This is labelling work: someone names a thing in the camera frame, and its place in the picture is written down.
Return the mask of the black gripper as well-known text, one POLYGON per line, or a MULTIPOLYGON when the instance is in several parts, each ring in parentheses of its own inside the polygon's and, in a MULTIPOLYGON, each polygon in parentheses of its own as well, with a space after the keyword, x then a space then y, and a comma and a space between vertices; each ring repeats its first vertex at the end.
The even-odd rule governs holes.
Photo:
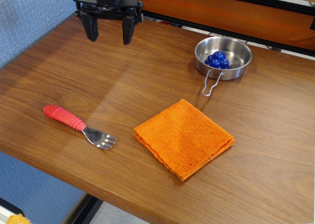
POLYGON ((76 16, 82 22, 87 38, 96 41, 97 19, 123 20, 124 45, 131 43, 135 22, 143 21, 143 3, 139 0, 74 0, 76 16))

